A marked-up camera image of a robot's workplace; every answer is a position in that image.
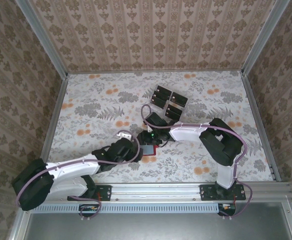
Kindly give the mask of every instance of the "floral tablecloth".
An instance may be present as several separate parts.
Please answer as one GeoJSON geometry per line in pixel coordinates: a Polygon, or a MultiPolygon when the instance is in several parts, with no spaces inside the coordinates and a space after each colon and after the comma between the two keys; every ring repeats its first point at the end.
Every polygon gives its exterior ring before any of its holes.
{"type": "MultiPolygon", "coordinates": [[[[238,179],[272,180],[238,71],[69,75],[49,160],[66,161],[110,145],[120,129],[136,135],[146,129],[140,110],[157,85],[188,97],[182,122],[221,118],[244,138],[248,153],[238,163],[238,179]]],[[[164,116],[163,110],[153,110],[164,116]]],[[[217,165],[207,150],[189,141],[170,142],[156,156],[93,176],[98,183],[214,182],[216,177],[217,165]]]]}

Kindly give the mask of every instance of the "purple cable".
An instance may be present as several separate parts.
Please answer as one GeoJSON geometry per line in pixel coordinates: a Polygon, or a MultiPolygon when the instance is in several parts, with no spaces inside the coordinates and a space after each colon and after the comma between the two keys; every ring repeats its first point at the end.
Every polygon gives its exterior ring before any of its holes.
{"type": "Polygon", "coordinates": [[[246,186],[246,187],[249,189],[249,191],[250,191],[250,195],[249,195],[249,198],[248,198],[248,200],[247,200],[247,203],[245,204],[245,206],[243,207],[243,209],[242,209],[239,213],[236,213],[235,215],[233,215],[233,216],[231,216],[231,217],[234,218],[234,217],[240,215],[240,214],[241,214],[241,213],[247,208],[247,206],[249,205],[249,203],[251,202],[252,197],[253,197],[253,190],[252,190],[252,188],[251,188],[250,186],[248,186],[246,183],[243,183],[243,182],[241,182],[241,181],[238,181],[237,178],[236,178],[237,164],[238,164],[238,162],[244,157],[244,155],[247,153],[247,149],[248,149],[247,144],[246,144],[246,142],[244,141],[244,139],[243,139],[240,135],[238,135],[236,132],[234,132],[234,131],[228,130],[228,129],[223,128],[223,127],[219,127],[219,126],[211,126],[211,125],[206,125],[206,124],[183,123],[183,124],[177,124],[177,125],[172,125],[172,126],[156,126],[156,125],[153,125],[153,124],[149,123],[149,122],[145,119],[144,114],[143,114],[143,109],[144,109],[145,107],[148,107],[148,109],[149,109],[149,114],[152,113],[152,108],[151,108],[151,106],[149,106],[148,104],[144,104],[144,105],[141,107],[141,109],[140,109],[141,118],[142,118],[142,120],[143,120],[148,126],[153,127],[153,128],[155,128],[155,129],[174,129],[174,128],[179,128],[179,127],[196,127],[196,128],[197,128],[197,127],[200,127],[200,128],[210,128],[210,129],[221,130],[221,131],[227,132],[227,133],[229,133],[229,134],[232,134],[233,136],[235,136],[236,138],[238,138],[238,139],[242,142],[242,144],[243,144],[243,146],[244,146],[244,151],[242,152],[242,154],[241,154],[241,155],[235,160],[235,162],[234,162],[234,163],[235,163],[235,166],[234,166],[233,178],[234,178],[235,181],[237,181],[239,184],[242,184],[242,185],[246,186]]]}
{"type": "MultiPolygon", "coordinates": [[[[104,161],[104,160],[98,160],[98,159],[85,159],[84,162],[95,162],[95,163],[103,163],[103,164],[112,164],[112,165],[123,165],[123,164],[129,164],[131,162],[133,162],[137,157],[138,155],[140,154],[140,149],[141,149],[141,145],[140,145],[140,142],[138,141],[137,137],[135,137],[133,135],[132,132],[130,131],[127,131],[127,130],[120,130],[118,132],[119,133],[128,133],[130,134],[133,139],[137,142],[137,153],[136,155],[129,161],[123,161],[123,162],[112,162],[112,161],[104,161]]],[[[55,169],[60,169],[60,168],[63,168],[63,167],[66,167],[66,166],[70,166],[70,165],[74,165],[74,164],[79,164],[79,163],[83,163],[83,160],[77,160],[77,161],[73,161],[73,162],[68,162],[68,163],[64,163],[64,164],[60,164],[58,166],[52,166],[48,169],[45,169],[39,173],[37,173],[35,176],[33,176],[30,180],[28,180],[28,182],[26,182],[26,184],[21,188],[21,190],[19,191],[19,193],[17,194],[17,197],[16,197],[16,200],[15,200],[15,204],[17,207],[21,207],[20,205],[20,198],[22,196],[22,194],[24,193],[25,189],[35,180],[37,179],[38,177],[40,177],[41,175],[43,175],[44,173],[47,173],[51,170],[55,170],[55,169]]]]}
{"type": "Polygon", "coordinates": [[[95,212],[92,216],[90,216],[90,217],[85,217],[85,216],[83,216],[83,210],[89,208],[89,206],[83,206],[83,207],[80,209],[80,213],[79,213],[79,215],[82,217],[82,219],[87,219],[87,220],[89,220],[89,219],[92,219],[92,218],[96,217],[96,215],[100,212],[100,210],[101,210],[101,208],[102,208],[102,202],[99,201],[99,200],[97,200],[97,199],[93,199],[93,198],[83,198],[83,197],[78,197],[78,196],[71,196],[71,197],[72,197],[73,199],[75,199],[75,200],[94,201],[94,202],[97,202],[97,203],[98,203],[99,206],[98,206],[96,212],[95,212]]]}

